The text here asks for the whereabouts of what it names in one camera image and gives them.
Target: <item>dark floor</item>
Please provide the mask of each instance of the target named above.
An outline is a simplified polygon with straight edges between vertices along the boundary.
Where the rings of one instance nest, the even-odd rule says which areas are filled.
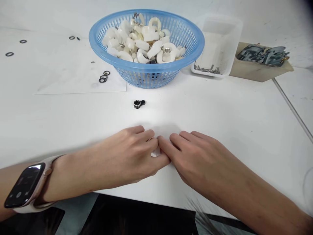
[[[15,215],[0,223],[0,234],[203,235],[212,231],[208,223],[213,225],[213,230],[217,228],[224,234],[253,232],[237,220],[213,215],[201,217],[194,211],[97,193],[60,201],[56,207]],[[199,218],[205,218],[204,225]]]

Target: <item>blue plastic basket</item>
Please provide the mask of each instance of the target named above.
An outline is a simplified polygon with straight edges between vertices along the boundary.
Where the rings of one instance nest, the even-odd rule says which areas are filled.
[[[140,64],[116,58],[107,53],[102,40],[110,27],[118,26],[123,20],[130,21],[134,13],[142,13],[146,24],[152,17],[158,17],[162,29],[171,32],[170,42],[176,46],[186,46],[185,58],[164,64]],[[128,83],[140,88],[158,88],[168,84],[179,71],[194,62],[204,48],[201,30],[184,17],[159,10],[135,9],[108,15],[96,22],[89,32],[89,42],[93,51],[104,61],[113,65],[120,76]]]

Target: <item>watch screen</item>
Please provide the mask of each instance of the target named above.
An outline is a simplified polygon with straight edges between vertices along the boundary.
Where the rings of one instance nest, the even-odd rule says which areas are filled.
[[[44,163],[31,165],[22,172],[4,203],[5,208],[21,207],[28,202],[45,166]]]

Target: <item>white plastic container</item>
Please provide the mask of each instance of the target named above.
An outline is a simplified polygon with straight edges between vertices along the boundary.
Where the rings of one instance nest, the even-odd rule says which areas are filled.
[[[210,15],[197,24],[204,34],[205,46],[200,57],[191,64],[191,71],[213,77],[225,77],[231,72],[243,23],[241,20],[222,15]],[[219,67],[220,74],[197,71],[200,68]]]

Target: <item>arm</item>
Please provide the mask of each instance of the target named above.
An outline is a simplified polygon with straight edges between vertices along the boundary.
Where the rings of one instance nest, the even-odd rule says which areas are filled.
[[[156,174],[170,160],[165,154],[157,158],[151,156],[158,147],[158,140],[153,136],[153,130],[144,131],[142,126],[127,128],[101,143],[56,159],[36,203],[115,188]],[[4,208],[4,201],[21,172],[31,164],[0,169],[0,221],[15,214]]]
[[[313,218],[301,211],[216,139],[199,132],[158,137],[182,180],[258,234],[305,235]]]

